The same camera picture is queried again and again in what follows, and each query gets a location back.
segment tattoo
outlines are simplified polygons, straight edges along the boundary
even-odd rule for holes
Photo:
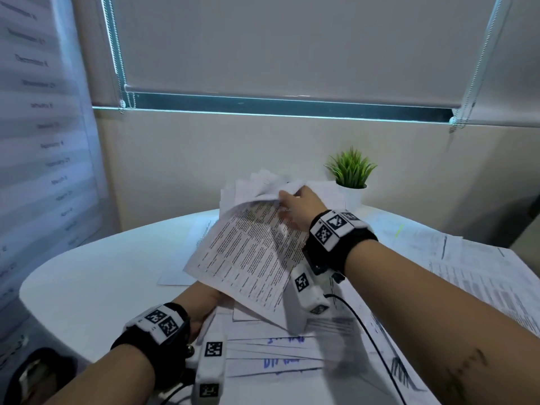
[[[454,392],[463,402],[467,400],[465,396],[465,386],[461,377],[466,373],[466,371],[475,363],[480,361],[484,367],[488,366],[488,360],[486,359],[484,353],[481,349],[475,348],[475,352],[472,355],[469,355],[463,360],[461,366],[457,368],[454,372],[446,368],[446,372],[449,375],[448,381],[446,383],[446,391],[449,393]]]

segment potted plant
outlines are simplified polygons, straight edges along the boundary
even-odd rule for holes
[[[362,192],[367,188],[366,180],[377,165],[353,147],[330,159],[325,166],[334,175],[345,197],[345,208],[354,212],[362,203]]]

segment wristband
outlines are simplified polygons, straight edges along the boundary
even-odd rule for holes
[[[154,369],[154,389],[164,390],[178,383],[184,372],[189,337],[189,316],[182,306],[169,302],[128,321],[111,349],[122,344],[138,348]]]
[[[349,211],[327,210],[315,217],[302,250],[315,275],[328,268],[345,273],[345,261],[355,245],[377,240],[368,223]]]

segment person's left arm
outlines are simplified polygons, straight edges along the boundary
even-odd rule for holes
[[[173,300],[191,318],[190,341],[221,296],[217,290],[196,282]],[[143,405],[153,391],[154,378],[152,364],[141,351],[120,345],[91,364],[45,405]]]

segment flower pot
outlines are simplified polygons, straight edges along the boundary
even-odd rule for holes
[[[338,185],[338,190],[345,198],[345,209],[354,213],[358,206],[362,204],[362,194],[367,187],[366,185],[363,189],[351,189],[350,187]]]

